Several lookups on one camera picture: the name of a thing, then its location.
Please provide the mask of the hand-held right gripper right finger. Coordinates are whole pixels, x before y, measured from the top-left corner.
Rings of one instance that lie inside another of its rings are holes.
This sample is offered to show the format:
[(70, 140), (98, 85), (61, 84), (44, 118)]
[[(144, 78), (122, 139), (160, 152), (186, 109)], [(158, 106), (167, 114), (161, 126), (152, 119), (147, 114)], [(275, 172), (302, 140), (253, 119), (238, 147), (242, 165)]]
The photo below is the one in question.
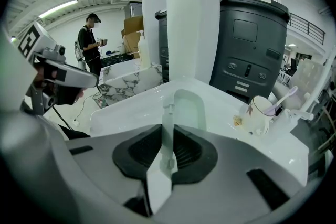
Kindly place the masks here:
[(247, 223), (271, 213), (248, 176), (251, 170), (263, 171), (287, 198), (303, 188), (292, 174), (247, 143), (192, 127), (182, 129), (212, 143), (217, 163), (199, 183), (175, 185), (154, 214), (156, 223)]

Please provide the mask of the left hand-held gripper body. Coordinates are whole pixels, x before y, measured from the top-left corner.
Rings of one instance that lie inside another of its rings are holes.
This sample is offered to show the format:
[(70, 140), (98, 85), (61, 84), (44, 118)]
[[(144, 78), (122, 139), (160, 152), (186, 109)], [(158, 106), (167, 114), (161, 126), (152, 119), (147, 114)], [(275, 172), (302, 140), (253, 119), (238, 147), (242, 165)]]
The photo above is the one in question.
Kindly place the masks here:
[[(65, 64), (65, 47), (57, 44), (50, 34), (37, 22), (33, 22), (20, 44), (18, 50), (34, 68), (42, 66), (44, 72), (53, 72), (57, 64)], [(44, 115), (55, 103), (56, 97), (51, 90), (33, 82), (28, 89), (33, 111)]]

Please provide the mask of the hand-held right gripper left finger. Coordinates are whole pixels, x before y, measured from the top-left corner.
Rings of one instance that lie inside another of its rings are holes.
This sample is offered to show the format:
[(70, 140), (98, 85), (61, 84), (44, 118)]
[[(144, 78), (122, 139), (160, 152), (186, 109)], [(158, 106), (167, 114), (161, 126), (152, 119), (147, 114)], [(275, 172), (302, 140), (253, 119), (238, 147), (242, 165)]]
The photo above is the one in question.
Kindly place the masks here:
[(66, 145), (86, 176), (113, 201), (152, 216), (147, 172), (161, 148), (162, 126), (100, 137), (69, 140)]

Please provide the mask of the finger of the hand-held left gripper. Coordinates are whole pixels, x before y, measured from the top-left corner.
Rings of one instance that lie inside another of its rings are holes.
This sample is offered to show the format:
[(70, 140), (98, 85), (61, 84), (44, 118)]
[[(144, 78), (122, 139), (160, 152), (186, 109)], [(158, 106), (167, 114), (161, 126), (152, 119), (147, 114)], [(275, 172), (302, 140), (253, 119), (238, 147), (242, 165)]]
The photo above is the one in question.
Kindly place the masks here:
[(98, 85), (97, 75), (70, 66), (63, 62), (44, 59), (34, 63), (38, 71), (38, 78), (45, 82), (51, 82), (60, 86), (75, 88), (93, 88)]

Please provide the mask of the person's left hand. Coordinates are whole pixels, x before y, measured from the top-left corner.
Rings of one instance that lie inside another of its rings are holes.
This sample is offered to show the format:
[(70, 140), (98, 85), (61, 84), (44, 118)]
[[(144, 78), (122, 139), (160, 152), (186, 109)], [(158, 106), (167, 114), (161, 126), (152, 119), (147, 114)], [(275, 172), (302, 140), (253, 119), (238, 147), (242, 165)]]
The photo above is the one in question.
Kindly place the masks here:
[(84, 88), (67, 87), (55, 84), (54, 80), (58, 74), (58, 69), (50, 65), (35, 63), (34, 68), (37, 74), (33, 80), (36, 90), (52, 97), (56, 105), (72, 105), (83, 96)]

